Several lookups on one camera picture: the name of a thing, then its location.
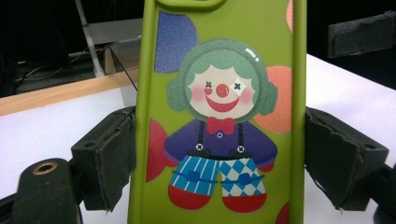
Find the purple shirt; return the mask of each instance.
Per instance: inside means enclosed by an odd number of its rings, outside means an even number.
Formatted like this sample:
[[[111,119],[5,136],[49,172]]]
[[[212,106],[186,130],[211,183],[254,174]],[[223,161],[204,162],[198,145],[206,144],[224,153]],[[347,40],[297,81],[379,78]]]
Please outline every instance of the purple shirt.
[[[166,139],[165,154],[169,159],[179,163],[189,151],[196,150],[199,143],[200,123],[200,120],[195,119]],[[245,152],[252,155],[257,166],[263,167],[274,163],[277,153],[274,142],[248,121],[242,122],[242,128]],[[228,157],[230,149],[237,149],[240,145],[238,136],[240,136],[238,124],[235,124],[231,135],[223,131],[210,134],[205,126],[202,138],[204,149],[209,148],[212,156]]]

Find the green phone case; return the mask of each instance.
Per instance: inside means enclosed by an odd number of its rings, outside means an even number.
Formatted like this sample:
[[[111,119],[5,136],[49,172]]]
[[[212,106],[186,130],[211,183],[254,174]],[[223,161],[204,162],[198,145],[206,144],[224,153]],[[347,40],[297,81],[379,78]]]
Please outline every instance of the green phone case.
[[[305,0],[147,0],[129,223],[303,223]]]

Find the clown illustration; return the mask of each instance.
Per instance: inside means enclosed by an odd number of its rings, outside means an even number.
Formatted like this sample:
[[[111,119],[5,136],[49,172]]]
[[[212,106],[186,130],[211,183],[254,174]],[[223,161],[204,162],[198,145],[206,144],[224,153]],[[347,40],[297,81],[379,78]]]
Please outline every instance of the clown illustration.
[[[167,96],[173,109],[194,116],[163,143],[166,164],[175,166],[168,187],[172,203],[200,209],[221,188],[230,210],[261,208],[264,174],[273,169],[277,148],[250,120],[274,111],[277,88],[257,52],[232,39],[201,43],[184,58]]]

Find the checkered pants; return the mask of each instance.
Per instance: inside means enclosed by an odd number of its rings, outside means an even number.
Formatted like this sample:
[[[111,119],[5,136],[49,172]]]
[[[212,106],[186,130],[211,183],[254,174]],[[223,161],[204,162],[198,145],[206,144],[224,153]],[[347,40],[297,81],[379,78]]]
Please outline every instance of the checkered pants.
[[[223,197],[264,194],[263,175],[259,175],[253,159],[215,161],[186,156],[171,179],[171,185],[191,193],[210,196],[221,173]]]

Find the red bow tie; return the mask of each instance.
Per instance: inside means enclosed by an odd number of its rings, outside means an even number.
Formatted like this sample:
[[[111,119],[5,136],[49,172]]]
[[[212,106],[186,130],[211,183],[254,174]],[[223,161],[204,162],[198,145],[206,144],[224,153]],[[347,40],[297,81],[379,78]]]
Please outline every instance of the red bow tie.
[[[207,118],[207,131],[211,134],[218,132],[219,130],[224,131],[226,134],[233,134],[233,127],[235,125],[234,119],[216,119],[213,117]]]

